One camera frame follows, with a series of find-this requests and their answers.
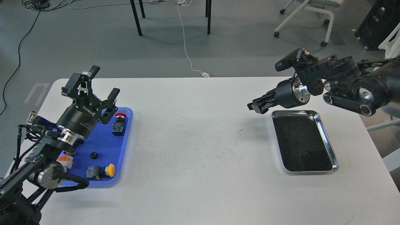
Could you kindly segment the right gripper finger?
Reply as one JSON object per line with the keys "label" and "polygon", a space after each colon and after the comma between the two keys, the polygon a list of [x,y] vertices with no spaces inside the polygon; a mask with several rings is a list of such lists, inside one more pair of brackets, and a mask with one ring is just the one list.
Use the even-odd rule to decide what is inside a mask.
{"label": "right gripper finger", "polygon": [[[266,94],[262,95],[260,98],[256,98],[253,101],[257,101],[259,99],[261,100],[274,100],[276,98],[276,89],[272,89],[271,91],[268,91]],[[253,101],[247,104],[247,107],[250,111],[253,111]]]}
{"label": "right gripper finger", "polygon": [[252,109],[258,114],[265,114],[269,108],[275,107],[276,102],[274,100],[257,100],[253,101]]}

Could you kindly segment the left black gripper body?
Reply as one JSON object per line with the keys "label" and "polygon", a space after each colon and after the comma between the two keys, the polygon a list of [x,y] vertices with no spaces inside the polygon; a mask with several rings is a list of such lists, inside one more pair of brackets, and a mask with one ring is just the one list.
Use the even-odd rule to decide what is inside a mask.
{"label": "left black gripper body", "polygon": [[80,100],[66,108],[56,124],[87,139],[100,117],[101,111],[96,110],[94,104],[90,104],[89,100]]}

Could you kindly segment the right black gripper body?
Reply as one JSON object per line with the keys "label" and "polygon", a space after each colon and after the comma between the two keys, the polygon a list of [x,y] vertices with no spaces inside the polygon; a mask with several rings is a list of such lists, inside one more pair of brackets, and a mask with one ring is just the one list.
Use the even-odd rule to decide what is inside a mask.
{"label": "right black gripper body", "polygon": [[278,83],[275,88],[275,104],[284,108],[294,108],[305,105],[310,100],[307,87],[301,84],[299,78],[289,78]]}

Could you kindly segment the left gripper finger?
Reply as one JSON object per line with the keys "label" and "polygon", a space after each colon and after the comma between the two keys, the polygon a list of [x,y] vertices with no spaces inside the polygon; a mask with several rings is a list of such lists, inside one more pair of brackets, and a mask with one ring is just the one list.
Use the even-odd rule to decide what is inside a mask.
{"label": "left gripper finger", "polygon": [[97,121],[101,124],[108,124],[114,116],[118,107],[116,107],[116,97],[120,92],[119,88],[113,88],[106,100],[101,101],[97,106]]}
{"label": "left gripper finger", "polygon": [[89,106],[98,107],[101,105],[101,100],[93,94],[91,87],[92,79],[99,72],[99,66],[92,66],[86,74],[73,73],[62,87],[62,95],[72,99],[71,107]]}

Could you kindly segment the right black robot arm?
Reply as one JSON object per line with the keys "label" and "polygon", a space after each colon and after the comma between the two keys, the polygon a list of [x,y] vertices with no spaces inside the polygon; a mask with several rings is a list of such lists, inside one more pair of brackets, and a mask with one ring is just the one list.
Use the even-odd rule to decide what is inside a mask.
{"label": "right black robot arm", "polygon": [[265,114],[280,105],[294,108],[305,105],[311,96],[322,95],[327,104],[372,116],[389,103],[399,103],[399,56],[384,60],[323,59],[303,48],[287,54],[275,64],[276,71],[294,68],[293,77],[247,104],[251,111]]}

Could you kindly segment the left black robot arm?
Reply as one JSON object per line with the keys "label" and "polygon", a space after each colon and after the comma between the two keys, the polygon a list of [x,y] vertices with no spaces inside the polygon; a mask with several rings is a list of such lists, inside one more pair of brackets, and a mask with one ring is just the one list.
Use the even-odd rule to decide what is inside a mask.
{"label": "left black robot arm", "polygon": [[14,164],[0,187],[2,225],[38,225],[41,210],[54,192],[88,187],[88,180],[65,172],[56,160],[87,139],[97,123],[108,124],[118,109],[118,88],[104,101],[93,94],[91,83],[99,70],[92,66],[89,72],[72,74],[62,87],[62,95],[71,98],[72,104],[56,123],[31,112],[26,124],[18,126]]}

